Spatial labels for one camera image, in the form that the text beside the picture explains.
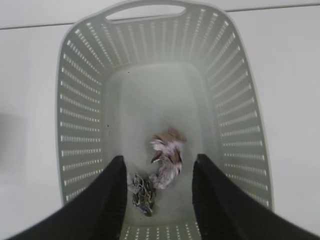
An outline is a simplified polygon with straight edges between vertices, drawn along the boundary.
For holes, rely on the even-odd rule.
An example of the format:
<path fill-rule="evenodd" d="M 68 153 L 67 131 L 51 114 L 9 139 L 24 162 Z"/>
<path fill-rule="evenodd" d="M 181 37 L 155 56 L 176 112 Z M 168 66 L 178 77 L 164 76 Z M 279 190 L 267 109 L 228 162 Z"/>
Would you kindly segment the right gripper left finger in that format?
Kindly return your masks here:
<path fill-rule="evenodd" d="M 124 157 L 117 155 L 73 200 L 11 239 L 119 240 L 126 207 L 127 168 Z"/>

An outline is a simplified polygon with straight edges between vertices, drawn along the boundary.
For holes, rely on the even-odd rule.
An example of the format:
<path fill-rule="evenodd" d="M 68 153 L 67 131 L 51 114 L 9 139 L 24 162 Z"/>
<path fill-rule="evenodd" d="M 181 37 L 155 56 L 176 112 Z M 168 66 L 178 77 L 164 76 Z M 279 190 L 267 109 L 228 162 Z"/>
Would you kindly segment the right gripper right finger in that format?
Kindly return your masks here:
<path fill-rule="evenodd" d="M 203 240 L 318 240 L 234 184 L 205 154 L 192 173 L 192 204 Z"/>

